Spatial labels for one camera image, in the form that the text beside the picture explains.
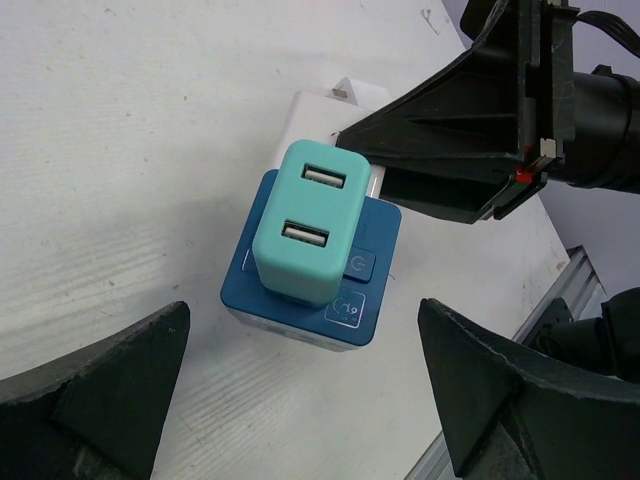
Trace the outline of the dark blue cube socket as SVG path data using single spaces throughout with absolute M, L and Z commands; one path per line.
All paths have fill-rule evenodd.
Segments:
M 396 247 L 398 207 L 365 197 L 349 250 L 329 259 L 329 230 L 301 214 L 285 218 L 271 238 L 258 233 L 277 170 L 262 178 L 220 290 L 236 318 L 327 350 L 343 352 L 374 338 Z

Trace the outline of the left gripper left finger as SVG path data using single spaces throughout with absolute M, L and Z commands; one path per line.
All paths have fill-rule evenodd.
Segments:
M 150 478 L 189 330 L 174 302 L 2 380 L 2 478 Z

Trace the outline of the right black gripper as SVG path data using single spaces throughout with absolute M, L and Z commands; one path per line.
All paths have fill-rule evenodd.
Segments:
M 470 49 L 413 90 L 342 130 L 341 148 L 374 163 L 518 160 L 524 170 L 562 162 L 575 140 L 573 26 L 567 1 L 496 1 Z M 502 220 L 548 181 L 522 169 L 496 183 L 387 169 L 379 198 L 441 220 Z

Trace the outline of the white charger plug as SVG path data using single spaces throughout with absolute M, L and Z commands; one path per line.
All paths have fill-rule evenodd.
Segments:
M 290 104 L 270 169 L 280 167 L 288 147 L 308 139 L 335 146 L 338 134 L 392 100 L 381 86 L 342 78 L 326 93 L 298 91 Z

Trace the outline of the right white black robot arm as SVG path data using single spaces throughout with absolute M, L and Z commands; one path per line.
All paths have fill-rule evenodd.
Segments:
M 565 1 L 471 1 L 471 47 L 389 105 L 341 131 L 339 147 L 385 168 L 380 195 L 459 223 L 502 219 L 549 181 L 639 190 L 639 83 L 573 66 L 573 27 L 632 53 L 619 17 Z

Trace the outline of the teal dual usb charger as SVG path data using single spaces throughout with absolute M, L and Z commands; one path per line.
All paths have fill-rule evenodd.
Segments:
M 288 147 L 252 241 L 265 288 L 312 305 L 333 300 L 370 175 L 360 154 L 312 140 Z

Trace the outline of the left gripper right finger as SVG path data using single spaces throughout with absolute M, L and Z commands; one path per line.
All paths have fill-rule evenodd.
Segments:
M 639 302 L 551 325 L 536 347 L 436 299 L 418 312 L 454 474 L 461 479 L 635 479 L 639 475 Z

